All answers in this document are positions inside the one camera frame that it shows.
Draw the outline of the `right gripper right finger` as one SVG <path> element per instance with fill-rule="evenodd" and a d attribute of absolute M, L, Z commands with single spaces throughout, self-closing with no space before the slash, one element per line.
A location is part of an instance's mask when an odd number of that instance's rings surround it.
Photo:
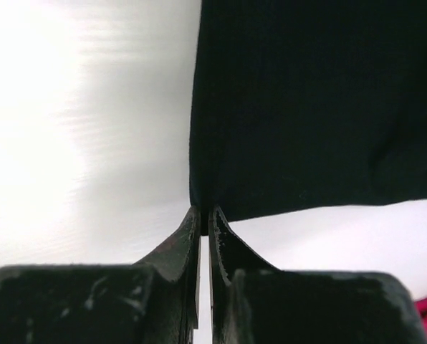
<path fill-rule="evenodd" d="M 392 275 L 278 269 L 218 207 L 208 238 L 215 343 L 427 343 L 411 296 Z"/>

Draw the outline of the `black t shirt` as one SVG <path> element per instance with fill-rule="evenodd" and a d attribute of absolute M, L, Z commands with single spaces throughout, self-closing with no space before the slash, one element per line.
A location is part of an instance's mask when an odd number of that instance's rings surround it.
<path fill-rule="evenodd" d="M 189 156 L 202 224 L 427 199 L 427 1 L 204 1 Z"/>

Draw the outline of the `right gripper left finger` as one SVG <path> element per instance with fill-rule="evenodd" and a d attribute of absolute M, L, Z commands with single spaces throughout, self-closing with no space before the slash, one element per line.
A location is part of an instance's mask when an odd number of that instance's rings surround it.
<path fill-rule="evenodd" d="M 133 264 L 0 268 L 0 344 L 191 343 L 201 216 Z"/>

